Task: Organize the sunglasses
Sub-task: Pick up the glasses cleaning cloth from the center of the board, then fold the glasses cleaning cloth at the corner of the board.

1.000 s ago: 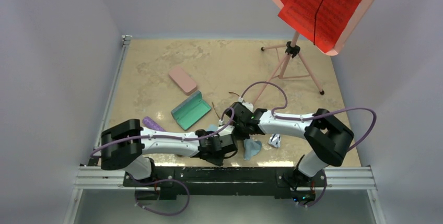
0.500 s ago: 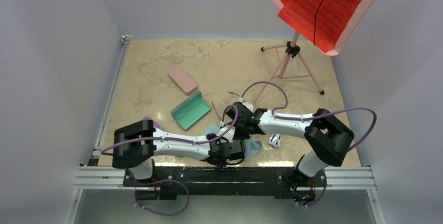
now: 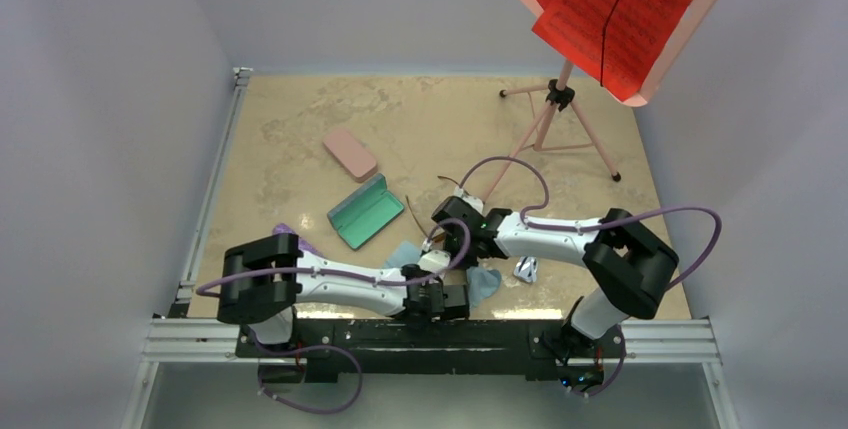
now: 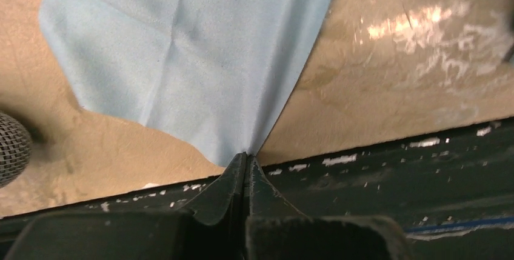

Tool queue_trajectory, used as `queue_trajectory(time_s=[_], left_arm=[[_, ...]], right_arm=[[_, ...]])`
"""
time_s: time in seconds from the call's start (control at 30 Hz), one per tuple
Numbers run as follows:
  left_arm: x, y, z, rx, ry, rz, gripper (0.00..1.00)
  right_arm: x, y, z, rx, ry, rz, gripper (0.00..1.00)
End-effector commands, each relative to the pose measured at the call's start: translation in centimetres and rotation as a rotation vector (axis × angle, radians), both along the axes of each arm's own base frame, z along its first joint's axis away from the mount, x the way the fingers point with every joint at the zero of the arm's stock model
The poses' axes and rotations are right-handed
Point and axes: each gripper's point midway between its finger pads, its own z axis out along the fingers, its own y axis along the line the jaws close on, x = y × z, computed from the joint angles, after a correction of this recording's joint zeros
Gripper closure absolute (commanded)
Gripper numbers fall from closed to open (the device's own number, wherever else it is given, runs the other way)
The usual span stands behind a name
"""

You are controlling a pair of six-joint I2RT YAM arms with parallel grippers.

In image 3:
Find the brown sunglasses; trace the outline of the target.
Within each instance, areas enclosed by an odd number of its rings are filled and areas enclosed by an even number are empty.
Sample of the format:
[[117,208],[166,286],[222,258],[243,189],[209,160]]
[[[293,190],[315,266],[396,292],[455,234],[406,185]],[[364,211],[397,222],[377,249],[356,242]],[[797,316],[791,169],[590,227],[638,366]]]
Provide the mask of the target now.
[[404,195],[404,202],[414,224],[423,236],[427,236],[431,230],[435,230],[435,234],[432,236],[432,241],[434,243],[439,243],[445,240],[445,230],[440,229],[439,226],[431,220],[431,216],[424,212],[425,205],[422,202],[413,201],[408,194]]

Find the teal glasses case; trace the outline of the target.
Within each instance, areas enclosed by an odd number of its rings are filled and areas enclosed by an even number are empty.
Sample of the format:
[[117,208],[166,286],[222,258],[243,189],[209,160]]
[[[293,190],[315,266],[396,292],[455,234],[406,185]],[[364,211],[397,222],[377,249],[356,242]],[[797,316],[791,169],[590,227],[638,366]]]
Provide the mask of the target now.
[[405,205],[377,173],[333,207],[327,218],[347,246],[356,251],[405,211]]

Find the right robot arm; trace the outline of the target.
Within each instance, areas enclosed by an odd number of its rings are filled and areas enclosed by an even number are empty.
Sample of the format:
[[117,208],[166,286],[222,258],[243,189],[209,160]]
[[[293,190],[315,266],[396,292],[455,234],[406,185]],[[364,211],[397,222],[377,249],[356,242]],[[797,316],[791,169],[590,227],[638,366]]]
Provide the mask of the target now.
[[[456,218],[470,231],[470,246],[461,266],[481,259],[534,257],[564,262],[589,271],[598,285],[576,305],[561,330],[564,348],[584,356],[609,329],[633,317],[655,317],[679,257],[642,223],[626,222],[630,213],[618,208],[605,217],[584,221],[522,218],[510,209],[482,214],[458,196],[446,198],[431,219]],[[559,231],[572,225],[573,231]]]

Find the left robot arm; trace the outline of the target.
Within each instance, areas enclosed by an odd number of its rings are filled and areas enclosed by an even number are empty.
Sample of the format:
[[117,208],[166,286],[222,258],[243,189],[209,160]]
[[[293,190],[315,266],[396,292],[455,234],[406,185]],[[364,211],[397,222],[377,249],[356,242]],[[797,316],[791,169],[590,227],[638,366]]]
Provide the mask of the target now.
[[217,298],[219,322],[247,327],[272,357],[284,358],[297,348],[298,304],[354,307],[411,324],[468,318],[467,288],[443,279],[449,263],[445,251],[404,242],[381,268],[356,266],[279,233],[226,250],[221,277],[197,292]]

